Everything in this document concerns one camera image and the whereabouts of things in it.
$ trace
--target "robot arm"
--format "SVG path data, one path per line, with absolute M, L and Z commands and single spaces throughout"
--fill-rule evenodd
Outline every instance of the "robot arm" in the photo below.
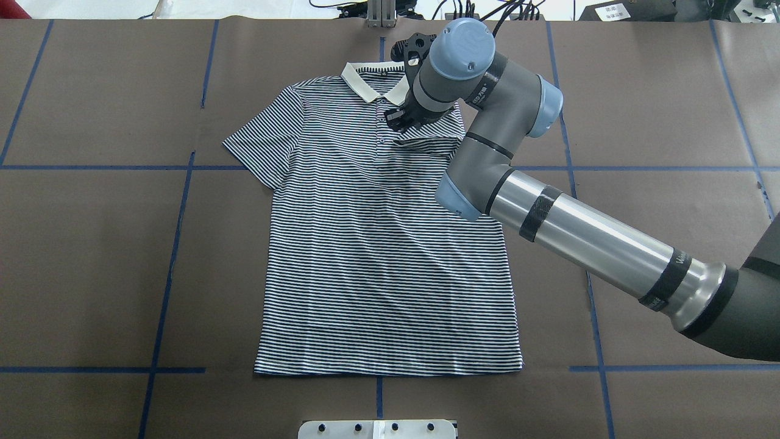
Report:
M 479 110 L 441 179 L 441 205 L 467 220 L 492 216 L 663 312 L 675 330 L 700 344 L 780 361 L 779 221 L 743 267 L 733 269 L 694 259 L 513 169 L 509 162 L 522 139 L 541 136 L 558 117 L 560 90 L 497 53 L 477 20 L 452 21 L 431 40 L 414 67 L 406 54 L 409 93 L 386 117 L 390 127 L 405 130 L 434 122 L 459 98 Z M 400 44 L 408 52 L 429 45 L 419 34 Z

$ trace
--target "label sticker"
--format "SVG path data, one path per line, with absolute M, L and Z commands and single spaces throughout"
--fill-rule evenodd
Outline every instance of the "label sticker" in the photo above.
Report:
M 629 15 L 629 12 L 622 3 L 596 8 L 596 13 L 601 21 L 617 21 L 631 18 L 631 15 Z

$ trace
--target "striped shirt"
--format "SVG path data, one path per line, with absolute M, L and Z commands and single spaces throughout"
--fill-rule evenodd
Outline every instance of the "striped shirt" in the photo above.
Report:
M 522 367 L 501 225 L 434 200 L 460 112 L 389 129 L 405 82 L 401 63 L 348 65 L 286 87 L 223 142 L 274 190 L 256 373 Z

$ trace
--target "white collar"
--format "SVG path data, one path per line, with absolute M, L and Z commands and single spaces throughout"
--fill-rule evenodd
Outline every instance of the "white collar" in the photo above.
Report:
M 357 73 L 358 69 L 369 67 L 373 70 L 391 70 L 403 67 L 403 62 L 348 62 L 342 71 L 342 79 L 349 85 L 349 88 L 363 98 L 365 102 L 373 102 L 376 98 L 387 98 L 388 101 L 396 105 L 401 105 L 406 99 L 406 92 L 409 90 L 409 83 L 403 77 L 390 91 L 384 95 L 377 93 L 366 81 Z

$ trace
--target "shirt sleeve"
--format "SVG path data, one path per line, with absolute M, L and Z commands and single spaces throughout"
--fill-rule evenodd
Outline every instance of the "shirt sleeve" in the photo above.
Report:
M 277 189 L 289 173 L 290 156 L 303 130 L 303 102 L 292 87 L 222 144 L 263 184 Z

